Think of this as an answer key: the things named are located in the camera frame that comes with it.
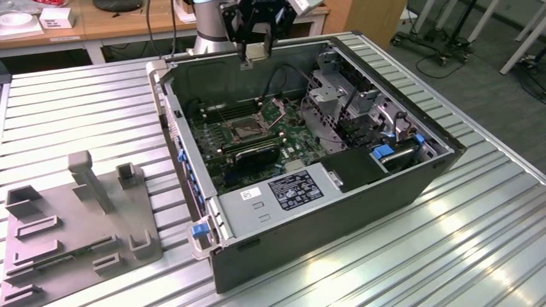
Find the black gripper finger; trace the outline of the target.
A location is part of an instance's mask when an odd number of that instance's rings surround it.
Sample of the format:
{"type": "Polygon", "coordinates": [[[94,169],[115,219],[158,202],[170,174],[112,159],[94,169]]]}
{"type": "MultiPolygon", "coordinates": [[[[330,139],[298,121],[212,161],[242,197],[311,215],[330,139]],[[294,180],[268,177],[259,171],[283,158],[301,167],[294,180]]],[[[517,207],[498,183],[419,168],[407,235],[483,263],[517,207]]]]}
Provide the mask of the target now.
{"type": "Polygon", "coordinates": [[[290,32],[295,20],[295,10],[291,6],[283,6],[276,14],[268,15],[266,36],[264,36],[264,51],[266,57],[271,56],[274,43],[279,38],[285,38],[290,32]]]}
{"type": "Polygon", "coordinates": [[[220,3],[219,10],[227,38],[236,46],[239,59],[242,62],[246,62],[247,44],[251,33],[252,4],[220,3]]]}

